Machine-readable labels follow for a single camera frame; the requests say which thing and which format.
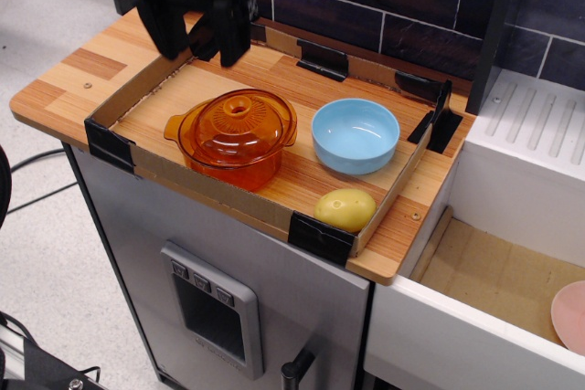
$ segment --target wooden countertop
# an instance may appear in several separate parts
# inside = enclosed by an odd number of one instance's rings
[[[259,51],[262,50],[270,51],[267,52],[269,56],[258,57]],[[11,110],[19,121],[88,151],[84,120],[113,93],[159,57],[160,54],[136,11],[133,10],[17,93],[10,102]],[[251,61],[243,62],[241,68],[238,63],[232,71],[223,71],[225,69],[222,70],[218,66],[218,61],[214,59],[206,64],[202,74],[233,75],[236,81],[253,86],[261,80],[262,73],[258,73],[260,70],[266,75],[278,76],[287,65],[293,65],[289,58],[291,57],[273,49],[258,48],[250,52]],[[257,71],[256,79],[246,79],[243,73],[243,70],[250,68],[250,63],[254,65],[252,71]],[[312,72],[307,72],[306,75],[322,78]],[[336,84],[339,84],[330,79],[323,81],[331,81],[326,86],[330,90],[335,90]],[[380,93],[388,92],[381,86],[357,79],[347,81],[347,87],[363,87],[364,93],[373,99],[376,97],[371,90],[375,90],[376,87]],[[352,81],[362,82],[364,85],[359,86]],[[212,85],[210,88],[210,93],[214,92]],[[419,233],[471,128],[473,116],[464,113],[465,104],[465,97],[452,95],[452,109],[463,115],[459,129],[443,154],[426,151],[422,155],[414,175],[376,233],[369,239],[366,248],[358,257],[347,261],[348,270],[377,283],[387,285],[391,282]],[[412,108],[413,119],[419,118],[429,109],[425,104],[416,101],[412,101],[407,107]],[[307,150],[304,153],[308,153],[308,144],[310,139],[302,141],[299,148]],[[409,145],[404,142],[403,148],[408,150]],[[367,181],[368,178],[365,177],[365,184],[371,184]]]

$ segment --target white cabinet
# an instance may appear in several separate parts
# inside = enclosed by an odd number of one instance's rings
[[[441,201],[444,203],[448,198],[454,215],[476,229],[514,242],[522,246],[522,251],[536,252],[534,260],[540,260],[537,255],[542,255],[553,258],[561,266],[574,264],[570,269],[578,274],[573,276],[573,281],[585,279],[582,269],[585,267],[585,163],[573,167],[570,163],[558,164],[565,155],[570,157],[569,153],[578,145],[571,137],[571,130],[559,159],[553,161],[548,157],[554,132],[566,107],[564,102],[569,99],[577,103],[571,120],[574,127],[571,127],[576,139],[579,138],[580,129],[585,126],[582,92],[575,94],[551,83],[528,83],[526,79],[507,73],[498,81],[496,86],[503,90],[513,81],[520,101],[511,99],[503,113],[497,111],[496,100],[488,100],[466,139],[452,188],[448,189],[450,193],[443,195]],[[534,151],[521,149],[522,145],[505,140],[530,87],[538,90],[537,98],[538,94],[546,98],[547,94],[554,93],[559,102],[559,108],[553,108],[548,118],[548,125],[555,129],[553,135],[543,135],[543,142]],[[542,105],[545,105],[544,100],[535,99],[531,111],[538,116]],[[521,127],[519,139],[523,132],[529,138],[534,131],[528,123],[532,119],[537,121],[538,117],[531,119],[530,114]],[[498,131],[490,134],[488,129],[496,116],[501,120]],[[486,253],[485,264],[480,260],[475,266],[465,267],[470,280],[464,287],[470,291],[470,296],[493,293],[489,286],[474,282],[472,278],[476,277],[474,270],[498,269],[498,260],[501,258]],[[512,265],[512,276],[507,277],[514,279],[515,284],[502,283],[502,292],[507,293],[520,284],[530,284],[533,279],[530,276],[536,278],[534,273],[542,275],[544,272],[533,259],[516,260],[523,263]],[[585,388],[585,356],[549,341],[552,337],[548,333],[529,332],[520,329],[520,324],[506,322],[514,319],[504,321],[495,317],[506,313],[509,317],[531,309],[532,299],[513,302],[505,312],[493,306],[490,313],[488,307],[484,308],[486,311],[479,311],[478,301],[465,298],[464,293],[450,292],[452,297],[458,298],[456,300],[437,292],[445,289],[436,285],[432,290],[408,279],[413,265],[405,267],[402,276],[394,278],[390,286],[376,287],[364,363],[367,372],[402,390]],[[536,290],[540,294],[543,289],[536,287]],[[475,303],[476,307],[465,302]],[[549,318],[550,302],[549,291],[539,303],[538,314],[535,314],[538,318]]]

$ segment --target gray floor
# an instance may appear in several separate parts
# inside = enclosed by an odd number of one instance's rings
[[[0,145],[12,165],[59,141],[17,122],[8,103],[117,20],[112,0],[0,0]],[[74,181],[64,155],[14,173],[11,208]],[[111,390],[164,389],[154,374],[80,190],[7,216],[0,229],[0,311]]]

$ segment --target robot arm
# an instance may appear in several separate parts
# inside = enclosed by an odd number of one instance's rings
[[[253,0],[134,0],[157,49],[174,59],[187,47],[210,60],[218,52],[221,65],[232,66],[250,48]],[[187,33],[184,14],[204,13]]]

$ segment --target black corner clip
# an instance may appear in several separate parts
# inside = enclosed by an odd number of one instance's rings
[[[343,82],[347,78],[349,74],[347,54],[302,39],[297,41],[297,45],[302,51],[297,66],[338,82]]]
[[[431,140],[427,148],[436,153],[443,153],[463,119],[450,108],[452,83],[449,80],[433,81],[404,72],[396,72],[395,78],[401,90],[435,106],[434,110],[422,118],[408,141],[419,143],[422,135],[432,125]]]

